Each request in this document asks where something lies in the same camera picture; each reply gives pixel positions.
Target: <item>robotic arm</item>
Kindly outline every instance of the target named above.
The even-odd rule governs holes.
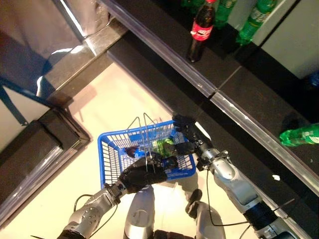
[[[229,161],[228,152],[219,152],[213,147],[195,121],[188,117],[173,117],[177,130],[182,132],[190,142],[195,144],[195,153],[199,157],[199,171],[209,170],[214,180],[227,193],[235,207],[245,216],[261,239],[299,239],[291,228],[278,218],[263,202],[254,187],[243,177],[242,173]]]
[[[167,180],[164,169],[157,164],[156,157],[149,156],[148,170],[146,160],[140,158],[125,169],[118,181],[113,185],[105,184],[105,188],[93,195],[82,208],[76,210],[69,219],[58,239],[88,239],[97,229],[102,216],[112,207],[119,204],[125,194],[136,193],[144,186]]]

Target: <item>white floor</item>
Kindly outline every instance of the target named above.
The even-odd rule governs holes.
[[[30,235],[55,239],[62,232],[72,214],[74,201],[81,194],[94,194],[100,189],[97,138],[103,132],[126,129],[136,116],[146,112],[157,120],[170,120],[171,115],[156,99],[116,64],[112,64],[74,98],[71,113],[91,134],[88,147],[15,219],[0,232],[1,239],[30,239]],[[198,173],[198,186],[207,202],[206,172]],[[220,213],[223,223],[244,221],[209,175],[211,205]],[[165,230],[195,236],[195,221],[184,211],[187,204],[181,186],[154,185],[155,230]],[[120,239],[126,214],[134,195],[125,195],[113,218],[92,238]],[[102,222],[112,214],[113,209]],[[228,239],[238,239],[247,225],[226,227]],[[243,238],[256,238],[249,229]]]

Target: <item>coca-cola bottle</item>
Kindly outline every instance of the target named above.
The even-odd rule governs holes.
[[[190,62],[200,60],[205,47],[205,42],[213,29],[215,20],[214,2],[216,2],[216,0],[205,0],[204,5],[198,10],[196,15],[193,28],[190,32],[193,39],[187,53],[187,58]]]

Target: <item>green bottle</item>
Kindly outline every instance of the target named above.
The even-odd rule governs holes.
[[[280,134],[279,138],[285,146],[319,143],[319,123],[287,130]]]
[[[220,0],[215,16],[215,27],[217,29],[222,29],[227,24],[228,16],[236,2],[237,0]]]
[[[243,29],[238,33],[236,42],[247,45],[254,34],[264,23],[271,11],[275,8],[277,0],[258,0],[252,9]]]
[[[196,14],[198,9],[203,6],[205,0],[182,0],[181,6],[190,9],[192,14]]]

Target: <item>plastic basket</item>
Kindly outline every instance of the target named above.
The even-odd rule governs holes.
[[[149,140],[146,141],[146,133],[148,130]],[[151,150],[153,142],[156,140],[171,137],[174,143],[186,142],[187,139],[182,133],[174,129],[173,121],[152,124],[128,130],[113,131],[103,133],[98,138],[99,158],[100,158],[100,175],[101,187],[105,183],[115,183],[121,172],[134,163],[138,158],[130,158],[126,152],[126,147],[149,144]],[[140,157],[144,156],[144,152],[140,151]],[[167,180],[192,176],[195,171],[195,163],[192,155],[177,156],[178,168],[167,169]]]

